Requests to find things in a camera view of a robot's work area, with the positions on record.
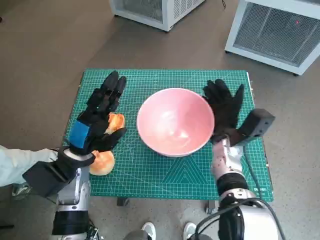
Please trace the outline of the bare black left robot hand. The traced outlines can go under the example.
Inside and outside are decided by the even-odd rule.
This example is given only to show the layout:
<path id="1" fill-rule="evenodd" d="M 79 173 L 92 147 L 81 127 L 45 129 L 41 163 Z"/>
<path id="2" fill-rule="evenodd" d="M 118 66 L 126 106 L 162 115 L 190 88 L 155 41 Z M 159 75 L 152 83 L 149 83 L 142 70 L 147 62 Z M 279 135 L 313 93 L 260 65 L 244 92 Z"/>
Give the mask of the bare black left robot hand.
<path id="1" fill-rule="evenodd" d="M 84 156 L 92 151 L 111 151 L 125 134 L 121 127 L 113 133 L 106 133 L 110 126 L 109 114 L 115 112 L 127 83 L 125 76 L 112 71 L 99 88 L 95 88 L 73 124 L 69 135 L 70 151 Z"/>

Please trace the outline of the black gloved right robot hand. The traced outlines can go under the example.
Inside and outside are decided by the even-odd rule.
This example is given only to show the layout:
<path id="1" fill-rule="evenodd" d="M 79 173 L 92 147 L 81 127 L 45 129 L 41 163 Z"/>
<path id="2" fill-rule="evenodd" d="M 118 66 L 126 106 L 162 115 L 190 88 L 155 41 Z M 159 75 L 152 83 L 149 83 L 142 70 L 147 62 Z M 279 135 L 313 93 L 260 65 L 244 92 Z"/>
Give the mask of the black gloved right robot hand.
<path id="1" fill-rule="evenodd" d="M 235 132 L 239 113 L 243 104 L 245 86 L 240 84 L 235 95 L 222 79 L 208 80 L 203 88 L 203 98 L 207 101 L 214 114 L 214 130 L 210 138 L 217 144 Z"/>

